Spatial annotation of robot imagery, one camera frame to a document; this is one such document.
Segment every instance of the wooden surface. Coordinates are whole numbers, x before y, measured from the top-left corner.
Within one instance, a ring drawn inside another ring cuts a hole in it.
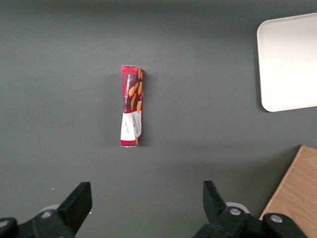
[[[317,234],[317,150],[301,146],[263,210],[292,218],[309,238]]]

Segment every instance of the cylindrical package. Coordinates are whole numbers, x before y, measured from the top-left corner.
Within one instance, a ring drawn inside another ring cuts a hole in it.
[[[144,70],[122,66],[123,117],[121,146],[134,147],[142,137],[142,100]]]

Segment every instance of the metal bolt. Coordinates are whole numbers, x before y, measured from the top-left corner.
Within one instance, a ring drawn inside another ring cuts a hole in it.
[[[272,221],[274,221],[276,223],[282,223],[283,222],[283,219],[280,216],[277,216],[277,215],[272,215],[270,218],[271,218]]]
[[[241,214],[241,211],[236,208],[231,208],[230,213],[234,216],[239,216]]]
[[[41,218],[42,218],[42,219],[45,219],[45,218],[50,217],[50,216],[51,216],[51,213],[50,213],[49,211],[46,211],[45,213],[43,213],[43,214],[41,215]]]
[[[5,227],[5,226],[8,225],[8,224],[9,224],[9,221],[8,221],[8,220],[5,220],[5,221],[3,221],[3,222],[0,222],[0,228]]]

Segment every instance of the dark gray surface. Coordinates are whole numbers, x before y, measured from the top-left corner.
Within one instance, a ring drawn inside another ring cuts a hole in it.
[[[256,30],[316,1],[1,1],[0,217],[90,181],[78,237],[190,238],[203,180],[258,216],[317,108],[266,112]],[[121,65],[145,72],[137,148],[119,146]]]

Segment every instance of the white plastic tray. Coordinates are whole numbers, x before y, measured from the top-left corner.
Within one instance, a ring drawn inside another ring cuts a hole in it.
[[[263,22],[258,52],[266,110],[317,106],[317,13]]]

